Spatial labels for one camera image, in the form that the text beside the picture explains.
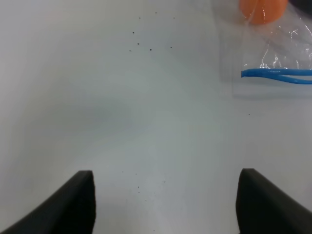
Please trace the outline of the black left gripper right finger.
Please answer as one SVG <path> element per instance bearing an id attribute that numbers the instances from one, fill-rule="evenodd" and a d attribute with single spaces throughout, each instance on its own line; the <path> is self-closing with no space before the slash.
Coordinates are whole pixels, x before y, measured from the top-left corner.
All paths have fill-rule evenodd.
<path id="1" fill-rule="evenodd" d="M 236 195 L 241 234 L 310 234 L 312 213 L 261 173 L 242 169 Z"/>

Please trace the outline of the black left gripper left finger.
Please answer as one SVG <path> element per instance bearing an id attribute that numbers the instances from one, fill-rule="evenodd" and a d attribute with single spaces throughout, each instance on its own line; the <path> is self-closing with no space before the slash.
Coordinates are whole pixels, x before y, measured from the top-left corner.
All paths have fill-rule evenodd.
<path id="1" fill-rule="evenodd" d="M 78 171 L 47 200 L 2 234 L 91 234 L 96 221 L 92 171 Z"/>

